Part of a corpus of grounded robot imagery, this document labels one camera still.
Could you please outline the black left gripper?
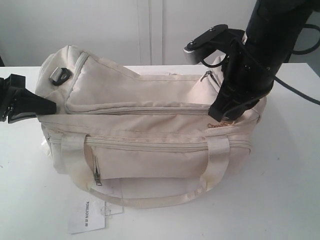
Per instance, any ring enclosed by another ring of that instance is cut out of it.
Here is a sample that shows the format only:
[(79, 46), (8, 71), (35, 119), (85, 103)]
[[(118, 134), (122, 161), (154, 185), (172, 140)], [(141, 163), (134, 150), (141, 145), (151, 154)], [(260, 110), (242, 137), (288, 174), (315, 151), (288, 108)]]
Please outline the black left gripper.
[(53, 115), (57, 104), (26, 89), (26, 77), (11, 73), (0, 78), (0, 121), (13, 124), (34, 119), (37, 115)]

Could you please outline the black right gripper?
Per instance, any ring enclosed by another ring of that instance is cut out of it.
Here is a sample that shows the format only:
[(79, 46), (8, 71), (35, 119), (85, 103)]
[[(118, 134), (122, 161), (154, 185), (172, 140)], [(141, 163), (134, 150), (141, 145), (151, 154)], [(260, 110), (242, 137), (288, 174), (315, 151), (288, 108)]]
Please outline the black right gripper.
[(240, 37), (244, 32), (226, 29), (217, 35), (217, 49), (225, 57), (217, 64), (223, 75), (219, 93), (208, 110), (215, 120), (237, 120), (272, 89), (277, 70), (262, 66)]

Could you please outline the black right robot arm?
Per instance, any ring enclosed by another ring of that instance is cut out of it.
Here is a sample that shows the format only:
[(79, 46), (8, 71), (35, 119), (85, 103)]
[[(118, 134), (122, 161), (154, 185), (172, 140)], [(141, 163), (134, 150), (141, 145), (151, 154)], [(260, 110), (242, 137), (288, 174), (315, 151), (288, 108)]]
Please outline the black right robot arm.
[[(276, 73), (290, 56), (305, 55), (320, 46), (320, 39), (306, 50), (294, 46), (302, 29), (315, 29), (306, 24), (312, 12), (320, 12), (319, 0), (257, 0), (246, 30), (219, 24), (190, 41), (183, 49), (191, 64), (202, 63), (208, 68), (222, 66), (224, 81), (208, 109), (208, 115), (218, 122), (235, 121), (265, 97), (274, 81), (301, 98), (320, 105), (314, 99), (286, 84)], [(204, 60), (215, 51), (225, 53), (217, 64)], [(57, 104), (26, 89), (25, 77), (11, 74), (0, 78), (0, 121), (15, 123), (37, 115), (57, 113)]]

